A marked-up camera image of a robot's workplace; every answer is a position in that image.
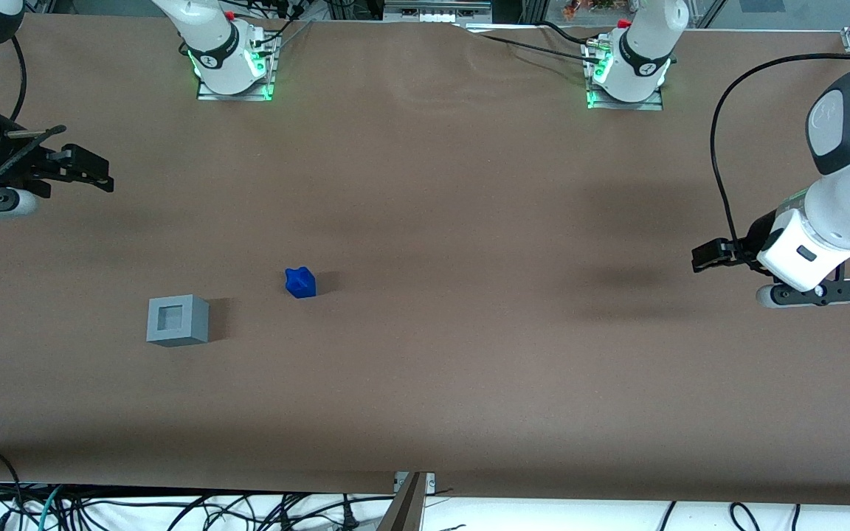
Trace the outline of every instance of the cable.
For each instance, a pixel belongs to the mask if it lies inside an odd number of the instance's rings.
[[[563,39],[566,39],[567,41],[576,44],[585,44],[586,41],[588,41],[589,39],[595,39],[599,36],[599,34],[597,33],[594,34],[592,37],[586,37],[586,39],[577,39],[577,37],[573,37],[573,35],[570,35],[569,33],[566,33],[566,31],[563,31],[562,27],[558,27],[556,26],[556,24],[552,23],[552,21],[548,20],[539,21],[539,23],[534,24],[534,26],[549,27],[551,30],[556,31],[556,33],[558,33],[560,37],[563,37]]]
[[[176,524],[178,524],[180,520],[185,518],[185,516],[189,514],[189,511],[193,510],[193,508],[199,507],[200,504],[205,503],[205,501],[208,500],[208,498],[210,497],[212,496],[199,496],[198,498],[196,498],[195,501],[193,501],[193,503],[186,505],[186,507],[183,507],[182,511],[179,511],[179,514],[176,515],[171,524],[169,524],[169,527],[166,528],[166,531],[173,531],[173,528],[176,527]]]
[[[284,30],[287,30],[287,26],[290,26],[290,24],[291,24],[294,20],[297,20],[297,17],[290,17],[290,18],[289,18],[289,19],[287,19],[287,21],[284,23],[284,26],[280,27],[280,29],[279,29],[279,30],[278,30],[275,34],[273,34],[272,36],[268,37],[267,39],[264,39],[263,41],[255,41],[254,45],[255,45],[255,46],[260,46],[260,45],[262,45],[262,44],[270,43],[270,41],[273,41],[274,39],[277,39],[277,37],[280,37],[280,34],[281,34],[281,33],[284,33]]]
[[[735,501],[734,503],[730,504],[730,520],[733,522],[735,527],[739,529],[739,531],[748,531],[745,527],[739,524],[738,521],[736,521],[736,514],[734,511],[736,511],[737,507],[746,511],[746,516],[748,516],[750,518],[750,521],[753,522],[753,529],[759,531],[759,522],[756,521],[756,518],[753,518],[753,514],[752,512],[750,512],[749,508],[746,507],[746,505],[739,503],[739,501]]]
[[[566,52],[558,52],[556,50],[550,50],[549,48],[541,48],[539,46],[534,46],[533,44],[517,43],[517,41],[511,41],[510,39],[502,39],[500,37],[494,37],[493,35],[485,35],[483,33],[481,34],[481,36],[484,37],[485,39],[490,39],[492,41],[498,41],[498,43],[513,44],[515,46],[520,46],[520,47],[523,47],[523,48],[527,48],[529,50],[536,50],[537,52],[544,52],[544,53],[547,53],[547,54],[553,54],[554,56],[560,56],[560,57],[565,57],[565,58],[574,58],[574,60],[580,60],[580,61],[583,61],[583,63],[599,63],[599,60],[597,60],[597,58],[588,58],[588,57],[583,57],[583,56],[577,56],[577,55],[574,55],[574,54],[567,54]]]
[[[55,503],[55,497],[58,496],[58,491],[61,490],[61,487],[63,486],[58,485],[55,487],[55,489],[51,491],[51,494],[48,494],[48,499],[44,501],[44,507],[41,508],[41,520],[38,520],[38,531],[44,531],[44,521],[47,520],[48,508]]]
[[[360,527],[358,521],[356,521],[356,515],[353,514],[353,507],[350,504],[350,497],[347,495],[343,495],[343,524],[340,525],[341,531],[353,531]]]
[[[21,529],[21,525],[23,525],[23,523],[24,523],[23,522],[24,501],[21,500],[21,481],[18,479],[18,473],[16,473],[15,467],[13,467],[13,465],[11,465],[10,461],[8,459],[6,459],[6,457],[4,457],[3,454],[0,454],[0,461],[4,464],[4,466],[6,466],[6,468],[9,468],[9,475],[11,475],[11,477],[13,478],[13,481],[15,483],[15,503],[18,504],[18,508],[19,508],[19,511],[18,511],[18,528]]]
[[[245,501],[249,497],[250,497],[249,494],[243,495],[242,497],[238,498],[237,500],[232,501],[232,503],[226,505],[226,507],[220,508],[219,511],[213,512],[212,514],[209,514],[208,516],[206,516],[205,517],[205,524],[202,525],[202,531],[209,531],[209,528],[212,527],[213,525],[215,525],[215,522],[219,518],[223,518],[226,514],[230,514],[230,511],[232,511],[232,507],[235,507],[235,505],[242,503],[243,501]]]
[[[55,125],[55,127],[44,131],[40,135],[37,135],[31,140],[31,142],[28,142],[28,144],[25,144],[23,147],[21,147],[21,149],[16,151],[15,154],[9,158],[9,160],[2,162],[2,165],[0,166],[0,178],[4,175],[4,173],[9,171],[9,169],[13,167],[16,162],[21,161],[21,159],[26,157],[28,153],[31,153],[32,149],[37,148],[39,145],[41,145],[42,142],[44,142],[48,138],[51,138],[52,136],[62,133],[64,131],[67,131],[67,127],[64,127],[64,125]]]
[[[658,527],[658,531],[664,531],[666,527],[668,527],[668,518],[671,518],[671,511],[674,510],[674,505],[677,504],[677,501],[671,502],[668,504],[668,509],[664,511],[664,516],[661,518],[661,525]]]
[[[795,508],[792,510],[792,525],[790,525],[790,531],[796,531],[796,527],[799,527],[799,513],[802,511],[802,504],[796,504]]]
[[[284,497],[280,499],[280,503],[277,504],[276,507],[267,514],[267,517],[264,517],[264,520],[260,523],[257,531],[264,531],[272,525],[277,523],[277,519],[281,517],[282,514],[286,513],[286,511],[292,510],[294,505],[300,503],[307,498],[307,494],[284,494]]]
[[[246,3],[242,3],[242,2],[236,2],[234,0],[219,0],[219,1],[223,2],[225,4],[231,4],[232,6],[245,7],[245,9],[249,11],[249,14],[251,13],[251,9],[254,7],[254,9],[260,11],[260,14],[262,14],[264,16],[264,18],[270,18],[270,17],[267,16],[267,13],[270,11],[269,7],[267,7],[267,9],[266,9],[264,6],[261,6],[257,2],[249,1],[249,2],[246,2]]]
[[[28,70],[26,68],[26,64],[24,64],[24,54],[21,53],[21,46],[18,44],[18,37],[13,35],[13,46],[15,48],[15,57],[18,58],[18,67],[21,71],[21,85],[18,88],[18,99],[15,101],[15,107],[13,108],[13,113],[9,115],[9,119],[11,121],[15,121],[18,118],[19,112],[21,112],[21,105],[24,104],[24,92],[28,89]]]
[[[371,497],[368,497],[368,498],[358,498],[356,500],[350,500],[350,501],[348,501],[348,503],[350,503],[350,504],[361,504],[361,503],[364,503],[364,502],[383,502],[383,501],[386,501],[386,500],[392,500],[392,496],[371,496]],[[329,510],[335,510],[335,508],[343,507],[343,505],[344,505],[344,502],[341,501],[337,504],[330,504],[330,505],[327,505],[327,507],[321,507],[321,508],[318,508],[318,510],[311,511],[311,512],[309,512],[309,513],[307,513],[303,516],[298,516],[296,518],[293,518],[289,522],[289,524],[287,524],[285,527],[281,527],[280,531],[290,531],[291,529],[294,528],[294,525],[299,524],[301,521],[307,520],[307,518],[317,517],[317,516],[320,515],[320,513],[324,513],[324,512],[327,512]]]
[[[306,30],[308,27],[310,27],[310,24],[313,24],[313,23],[314,23],[314,21],[309,20],[309,21],[307,21],[307,24],[304,24],[303,26],[298,27],[297,31],[294,31],[293,35],[291,35],[290,37],[287,37],[287,40],[285,40],[283,43],[281,43],[280,46],[277,47],[277,49],[280,50],[281,48],[285,47],[287,44],[290,44],[291,41],[293,41],[294,39],[297,39],[297,35],[299,35],[301,32],[303,32],[303,30]]]
[[[723,91],[723,95],[719,98],[717,102],[717,108],[714,110],[714,117],[711,121],[711,166],[713,166],[714,170],[714,178],[717,181],[717,188],[719,190],[719,194],[721,195],[721,199],[723,201],[723,212],[726,214],[726,224],[730,229],[730,239],[733,241],[734,251],[736,256],[743,262],[746,263],[750,268],[755,269],[755,266],[751,263],[749,257],[746,256],[742,249],[739,248],[739,239],[736,237],[736,226],[733,222],[733,214],[730,212],[730,201],[726,196],[726,190],[723,187],[723,180],[721,178],[721,174],[719,174],[719,165],[717,164],[717,124],[719,121],[719,114],[721,114],[721,110],[723,108],[723,103],[725,103],[726,98],[729,97],[730,93],[746,80],[747,77],[751,77],[751,75],[758,73],[762,70],[766,70],[767,68],[776,66],[778,64],[784,63],[793,63],[793,61],[797,60],[819,60],[819,58],[834,58],[834,60],[850,60],[850,55],[848,54],[799,54],[794,56],[786,56],[782,58],[776,58],[775,60],[767,61],[766,63],[760,64],[759,66],[753,67],[750,70],[747,70],[741,77],[737,77],[730,85]]]

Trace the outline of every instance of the black cable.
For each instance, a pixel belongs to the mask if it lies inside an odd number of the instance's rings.
[[[9,524],[9,518],[11,517],[11,512],[6,511],[6,514],[0,516],[0,531],[6,530],[6,524]]]
[[[91,521],[91,524],[93,524],[95,527],[97,527],[101,531],[110,531],[108,528],[105,528],[103,525],[101,525],[100,522],[98,522],[97,520],[94,520],[94,517],[91,517],[91,515],[88,514],[87,507],[84,507],[83,500],[80,502],[80,504],[78,504],[78,511],[80,511],[80,514],[86,520]]]
[[[753,268],[753,264],[750,259],[746,256],[746,253],[739,248],[739,239],[736,237],[736,226],[733,222],[733,214],[730,212],[730,201],[726,196],[726,190],[723,187],[723,180],[721,178],[721,174],[719,174],[719,165],[717,164],[717,124],[719,121],[719,114],[721,114],[721,110],[723,108],[723,103],[725,103],[726,98],[729,97],[730,93],[736,88],[736,85],[739,85],[746,80],[747,77],[751,77],[751,75],[758,73],[762,70],[766,70],[767,68],[776,66],[778,64],[784,63],[793,63],[793,61],[797,60],[819,60],[819,58],[833,58],[833,60],[850,60],[850,55],[848,54],[799,54],[794,56],[786,56],[782,58],[776,58],[775,60],[767,61],[766,63],[760,64],[759,66],[753,67],[750,70],[747,70],[741,77],[737,77],[730,85],[723,91],[723,95],[719,98],[717,102],[717,108],[714,110],[714,117],[711,121],[711,166],[713,166],[714,170],[714,178],[717,181],[717,188],[719,189],[719,194],[721,194],[721,199],[723,201],[723,212],[726,214],[726,224],[730,229],[730,239],[733,242],[733,246],[735,249],[736,256],[743,262],[746,263],[747,266]]]
[[[18,508],[19,508],[19,511],[18,511],[18,514],[19,514],[19,516],[18,516],[18,528],[21,529],[21,525],[24,523],[23,517],[26,516],[26,515],[24,515],[24,501],[21,500],[21,481],[18,478],[17,471],[15,471],[15,467],[13,467],[13,465],[11,465],[11,462],[8,459],[6,459],[6,457],[4,457],[3,454],[0,454],[0,461],[2,461],[4,466],[6,466],[6,468],[9,468],[9,475],[11,475],[11,477],[13,478],[13,481],[15,483],[15,503],[18,505]]]
[[[166,531],[173,531],[173,528],[176,527],[176,524],[178,524],[180,520],[185,518],[185,516],[187,514],[189,514],[189,511],[193,510],[193,508],[199,507],[199,505],[202,505],[203,503],[205,503],[205,501],[208,500],[208,498],[210,498],[210,497],[212,497],[212,496],[210,496],[210,495],[199,496],[198,498],[196,498],[195,501],[193,501],[193,503],[186,505],[186,507],[183,507],[182,511],[179,511],[179,514],[176,515],[175,518],[173,518],[173,521],[171,522],[171,524],[169,524],[169,527],[166,527]]]
[[[736,521],[736,514],[734,511],[736,511],[737,507],[746,511],[746,516],[749,517],[750,521],[753,522],[753,529],[755,529],[755,531],[759,531],[759,522],[756,521],[756,518],[753,518],[753,514],[752,512],[750,512],[749,508],[746,507],[746,505],[739,503],[739,501],[735,501],[734,503],[730,504],[730,520],[733,522],[735,527],[739,529],[739,531],[749,531],[747,528],[739,524],[738,521]]]
[[[566,39],[567,41],[576,44],[585,44],[586,41],[588,41],[589,39],[595,39],[596,37],[599,37],[599,34],[597,33],[594,34],[592,37],[586,37],[586,39],[579,39],[577,37],[573,37],[573,35],[570,35],[569,33],[566,33],[566,31],[563,31],[562,27],[558,27],[556,26],[556,24],[552,23],[552,21],[548,20],[539,21],[539,23],[534,24],[534,26],[549,27],[550,30],[556,31],[556,33],[558,33],[560,37],[563,37],[563,39]]]
[[[28,153],[31,153],[32,149],[37,148],[45,140],[64,131],[67,131],[67,127],[64,127],[64,125],[55,125],[55,127],[44,131],[40,135],[37,135],[31,140],[31,142],[28,142],[28,144],[23,145],[23,147],[16,151],[15,154],[9,158],[9,160],[2,162],[2,165],[0,166],[0,178],[4,175],[4,173],[9,171],[10,168],[16,164],[16,162],[21,161],[21,159],[26,157]]]
[[[356,516],[353,514],[353,507],[350,504],[350,497],[347,495],[343,495],[343,524],[341,525],[341,531],[353,531],[360,527],[360,522],[356,520]]]
[[[245,501],[249,497],[250,497],[250,494],[243,495],[240,498],[238,498],[237,500],[232,501],[232,503],[226,505],[226,507],[222,507],[222,508],[220,508],[220,510],[217,510],[217,511],[213,512],[212,514],[209,514],[208,516],[206,516],[205,517],[205,524],[202,525],[202,531],[209,531],[209,528],[212,527],[213,525],[215,525],[215,522],[219,518],[223,518],[226,514],[230,514],[230,511],[232,511],[232,507],[235,507],[235,505],[242,503],[243,501]]]
[[[254,505],[251,504],[251,498],[245,498],[245,504],[249,507],[249,511],[251,511],[251,518],[255,518],[255,510]],[[247,521],[245,521],[245,530],[247,531]]]
[[[284,512],[292,510],[294,505],[299,504],[301,501],[306,499],[308,494],[284,494],[284,497],[280,499],[280,503],[277,504],[276,507],[264,517],[264,520],[260,523],[257,531],[264,531],[272,525],[277,523],[277,520],[281,517],[281,514]]]
[[[597,58],[588,58],[588,57],[583,57],[583,56],[577,56],[577,55],[574,55],[574,54],[567,54],[566,52],[558,52],[556,50],[550,50],[549,48],[541,48],[539,46],[534,46],[533,44],[517,43],[517,41],[511,41],[510,39],[502,39],[501,37],[494,37],[493,35],[486,35],[486,34],[483,34],[483,33],[481,34],[481,36],[484,37],[485,39],[490,39],[492,41],[498,41],[498,43],[513,44],[515,46],[520,46],[520,47],[523,47],[523,48],[527,48],[529,50],[536,50],[537,52],[544,52],[544,53],[547,53],[547,54],[553,54],[554,56],[560,56],[560,57],[565,57],[565,58],[574,58],[574,60],[580,60],[580,61],[583,61],[583,63],[599,63],[599,60],[597,60]]]
[[[24,64],[24,54],[21,53],[21,45],[18,44],[18,37],[13,35],[13,47],[15,48],[15,57],[18,58],[18,67],[21,71],[21,85],[18,88],[18,99],[15,101],[15,107],[13,108],[13,113],[9,115],[9,119],[11,121],[15,121],[18,118],[19,112],[21,112],[21,105],[24,104],[24,93],[28,89],[28,70],[26,68],[26,64]]]
[[[277,37],[280,37],[280,34],[281,34],[281,33],[284,33],[284,30],[287,30],[287,26],[290,26],[290,24],[291,24],[294,20],[297,20],[297,17],[290,17],[290,18],[289,18],[289,19],[287,19],[287,21],[284,23],[284,26],[280,27],[280,29],[279,29],[277,32],[275,32],[273,35],[271,35],[271,36],[270,36],[270,37],[268,37],[267,39],[264,39],[263,41],[255,41],[254,45],[255,45],[255,46],[260,46],[260,45],[262,45],[262,44],[270,43],[270,41],[273,41],[274,39],[277,39]]]
[[[790,531],[796,531],[796,527],[799,527],[799,512],[802,511],[802,504],[796,504],[795,508],[792,510],[792,525],[790,525]]]
[[[348,503],[361,504],[361,503],[364,503],[364,502],[383,502],[383,501],[386,501],[386,500],[392,500],[392,496],[371,496],[371,497],[368,497],[368,498],[357,498],[355,500],[348,501]],[[298,516],[296,518],[293,518],[290,521],[290,524],[287,524],[286,527],[281,527],[280,531],[290,531],[291,529],[294,528],[294,525],[299,524],[301,521],[307,520],[307,518],[317,517],[318,515],[320,515],[320,513],[324,513],[324,512],[327,512],[329,510],[335,510],[335,508],[337,508],[337,507],[343,507],[343,504],[344,504],[343,501],[336,503],[336,504],[330,504],[330,505],[327,505],[327,507],[321,507],[321,508],[318,508],[318,510],[311,511],[311,512],[309,512],[309,513],[307,513],[303,516]]]
[[[270,7],[264,7],[264,6],[262,6],[262,4],[258,4],[257,2],[254,2],[254,1],[249,1],[249,2],[246,2],[246,3],[236,2],[234,0],[219,0],[219,1],[226,3],[226,4],[231,4],[232,6],[245,7],[245,9],[249,11],[249,13],[251,12],[251,9],[254,7],[254,9],[260,11],[260,14],[264,15],[264,18],[268,18],[267,11],[271,10]]]
[[[675,504],[677,504],[676,500],[668,504],[668,508],[664,511],[664,516],[661,518],[661,525],[658,527],[658,531],[664,531],[668,527],[668,518],[671,518],[671,511],[674,510]]]

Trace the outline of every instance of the white floor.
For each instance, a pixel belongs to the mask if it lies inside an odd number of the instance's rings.
[[[216,500],[227,504],[235,498]],[[125,499],[128,502],[146,502],[142,499]],[[165,501],[188,503],[192,498],[165,498]],[[262,496],[253,499],[257,514],[266,514],[280,497]],[[291,511],[291,516],[303,514],[327,504],[337,503],[339,495],[317,495],[307,498]],[[388,501],[354,504],[353,511],[358,521],[369,521],[381,517]],[[667,507],[665,501],[565,501],[565,500],[510,500],[482,498],[429,498],[425,510],[422,531],[448,531],[465,525],[462,531],[657,531],[661,516]],[[667,531],[734,531],[728,515],[728,505],[723,503],[701,503],[681,501],[674,508]],[[786,531],[792,523],[792,505],[749,504],[761,531]],[[233,507],[247,513],[246,505]],[[3,514],[0,504],[0,516]],[[89,514],[104,524],[109,531],[163,531],[179,513],[179,508],[132,508],[98,505]],[[340,521],[342,511],[330,511],[328,516]],[[174,531],[196,531],[205,521],[203,510],[194,510],[176,525]],[[739,521],[747,531],[753,525]],[[304,521],[297,529],[302,531],[327,531],[333,525],[325,520]],[[16,531],[17,521],[13,516],[7,531]],[[245,521],[226,518],[213,525],[212,531],[243,531]],[[805,505],[799,518],[799,531],[850,531],[850,507],[833,505]]]

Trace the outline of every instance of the blue block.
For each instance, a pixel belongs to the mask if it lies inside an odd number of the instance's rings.
[[[310,269],[284,269],[284,275],[287,276],[284,287],[297,299],[317,296],[317,279],[314,279],[314,273],[311,273]]]

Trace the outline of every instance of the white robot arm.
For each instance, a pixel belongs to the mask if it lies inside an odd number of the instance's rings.
[[[812,106],[806,122],[819,181],[783,201],[756,259],[781,281],[814,289],[850,258],[850,73]]]
[[[630,27],[608,34],[611,57],[593,81],[624,102],[647,100],[664,82],[671,51],[688,27],[684,0],[643,0]]]
[[[695,272],[746,263],[775,277],[756,295],[767,307],[850,302],[850,280],[840,274],[850,258],[850,72],[812,105],[806,134],[822,177],[759,218],[745,238],[694,250]]]
[[[176,25],[200,80],[217,94],[238,94],[266,75],[264,30],[227,19],[218,0],[152,0]]]

